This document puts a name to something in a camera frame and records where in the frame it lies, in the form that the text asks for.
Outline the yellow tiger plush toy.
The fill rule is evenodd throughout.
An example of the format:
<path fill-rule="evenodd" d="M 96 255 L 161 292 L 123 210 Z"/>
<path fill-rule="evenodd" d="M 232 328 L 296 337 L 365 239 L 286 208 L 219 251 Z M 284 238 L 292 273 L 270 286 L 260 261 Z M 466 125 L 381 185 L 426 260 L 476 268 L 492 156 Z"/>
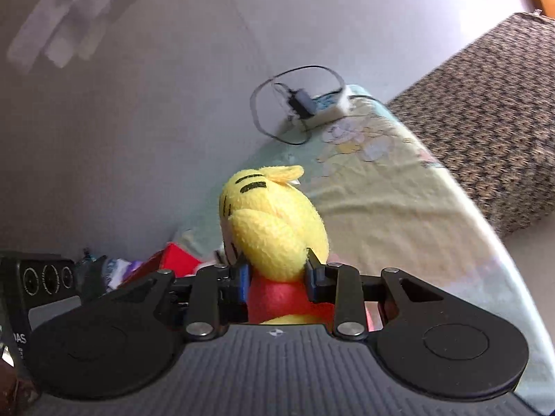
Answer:
<path fill-rule="evenodd" d="M 325 263 L 329 241 L 324 222 L 296 184 L 300 165 L 267 166 L 235 173 L 218 203 L 224 257 L 244 257 L 252 269 L 248 291 L 251 324 L 325 324 L 333 303 L 312 303 L 304 285 L 308 253 Z"/>

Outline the red cardboard box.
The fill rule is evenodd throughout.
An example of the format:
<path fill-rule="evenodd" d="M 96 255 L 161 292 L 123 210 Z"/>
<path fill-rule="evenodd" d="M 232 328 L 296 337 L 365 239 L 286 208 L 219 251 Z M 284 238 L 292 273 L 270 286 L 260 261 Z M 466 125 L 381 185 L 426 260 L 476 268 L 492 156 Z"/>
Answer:
<path fill-rule="evenodd" d="M 159 269 L 169 269 L 177 278 L 194 275 L 201 263 L 201 260 L 187 250 L 170 242 L 133 271 L 126 273 L 121 284 L 127 285 Z"/>

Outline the dark green bag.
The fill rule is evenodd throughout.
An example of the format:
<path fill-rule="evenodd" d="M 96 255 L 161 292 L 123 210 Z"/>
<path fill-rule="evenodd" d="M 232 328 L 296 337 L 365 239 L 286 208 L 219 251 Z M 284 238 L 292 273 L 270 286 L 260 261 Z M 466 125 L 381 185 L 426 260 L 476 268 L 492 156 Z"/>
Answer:
<path fill-rule="evenodd" d="M 106 292 L 103 267 L 107 256 L 94 257 L 90 249 L 83 250 L 83 257 L 75 263 L 76 290 L 82 302 L 91 302 Z"/>

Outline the purple tissue pack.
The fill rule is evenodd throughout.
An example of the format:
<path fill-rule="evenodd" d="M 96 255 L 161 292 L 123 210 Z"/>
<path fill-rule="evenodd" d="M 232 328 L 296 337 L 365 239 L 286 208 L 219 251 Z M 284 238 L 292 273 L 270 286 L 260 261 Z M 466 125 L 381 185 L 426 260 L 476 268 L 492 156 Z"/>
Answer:
<path fill-rule="evenodd" d="M 110 258 L 102 267 L 102 274 L 108 291 L 117 289 L 133 272 L 142 265 L 142 261 L 128 261 L 122 258 Z"/>

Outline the green cartoon bed sheet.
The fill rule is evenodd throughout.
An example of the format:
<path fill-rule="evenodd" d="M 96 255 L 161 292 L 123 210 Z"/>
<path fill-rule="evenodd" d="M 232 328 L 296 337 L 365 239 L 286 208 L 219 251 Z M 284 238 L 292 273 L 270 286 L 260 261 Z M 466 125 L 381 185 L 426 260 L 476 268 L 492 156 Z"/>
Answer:
<path fill-rule="evenodd" d="M 349 114 L 301 147 L 262 148 L 250 169 L 300 165 L 330 259 L 375 275 L 404 269 L 516 325 L 530 349 L 518 395 L 554 408 L 554 347 L 531 293 L 493 227 L 441 160 L 382 103 L 358 89 Z"/>

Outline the white power strip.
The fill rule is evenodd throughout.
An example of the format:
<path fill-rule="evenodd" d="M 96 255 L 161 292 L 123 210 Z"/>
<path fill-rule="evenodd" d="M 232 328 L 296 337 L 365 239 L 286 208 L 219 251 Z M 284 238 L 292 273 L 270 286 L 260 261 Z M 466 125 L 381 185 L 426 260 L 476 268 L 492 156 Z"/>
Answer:
<path fill-rule="evenodd" d="M 301 120 L 298 115 L 297 120 L 303 130 L 312 130 L 341 118 L 345 118 L 351 108 L 350 96 L 352 91 L 349 87 L 337 91 L 328 92 L 319 96 L 312 97 L 316 102 L 317 112 L 312 118 Z"/>

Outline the black charger plug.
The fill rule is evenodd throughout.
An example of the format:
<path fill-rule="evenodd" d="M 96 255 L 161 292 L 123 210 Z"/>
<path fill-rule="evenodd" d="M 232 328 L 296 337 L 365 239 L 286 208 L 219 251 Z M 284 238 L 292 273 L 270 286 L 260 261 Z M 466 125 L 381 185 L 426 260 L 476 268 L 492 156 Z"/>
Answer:
<path fill-rule="evenodd" d="M 301 120 L 306 120 L 316 115 L 316 102 L 305 89 L 291 90 L 287 103 Z"/>

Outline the brown patterned blanket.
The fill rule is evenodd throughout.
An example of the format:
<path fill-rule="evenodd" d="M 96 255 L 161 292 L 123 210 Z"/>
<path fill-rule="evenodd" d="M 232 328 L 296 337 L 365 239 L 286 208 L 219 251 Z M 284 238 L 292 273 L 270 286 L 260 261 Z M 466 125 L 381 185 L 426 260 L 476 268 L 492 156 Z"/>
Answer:
<path fill-rule="evenodd" d="M 554 211 L 554 21 L 518 12 L 387 103 L 500 237 Z"/>

